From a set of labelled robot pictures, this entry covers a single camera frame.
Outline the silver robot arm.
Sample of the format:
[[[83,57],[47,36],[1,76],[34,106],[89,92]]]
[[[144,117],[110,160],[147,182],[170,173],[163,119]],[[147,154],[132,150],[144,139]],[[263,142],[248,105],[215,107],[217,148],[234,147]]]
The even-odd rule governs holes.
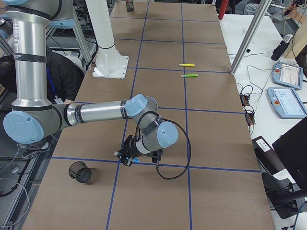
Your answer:
[[[132,119],[136,135],[115,152],[127,166],[146,155],[154,163],[176,143],[174,123],[163,119],[152,97],[138,94],[129,100],[94,104],[53,104],[47,99],[46,27],[73,27],[71,0],[8,0],[6,13],[13,22],[17,99],[3,126],[10,138],[32,144],[56,131],[78,124]]]

